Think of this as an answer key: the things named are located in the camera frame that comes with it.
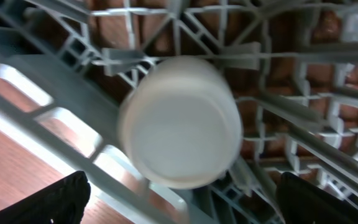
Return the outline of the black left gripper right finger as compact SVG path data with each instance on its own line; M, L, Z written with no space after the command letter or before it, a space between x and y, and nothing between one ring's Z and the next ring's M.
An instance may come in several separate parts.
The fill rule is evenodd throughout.
M286 223L358 224L358 209L290 172L281 175L275 197Z

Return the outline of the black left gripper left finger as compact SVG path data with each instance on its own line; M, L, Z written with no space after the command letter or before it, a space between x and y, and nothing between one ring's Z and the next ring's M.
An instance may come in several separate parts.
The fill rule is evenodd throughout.
M90 194L87 176L79 170L0 210L0 224L80 224Z

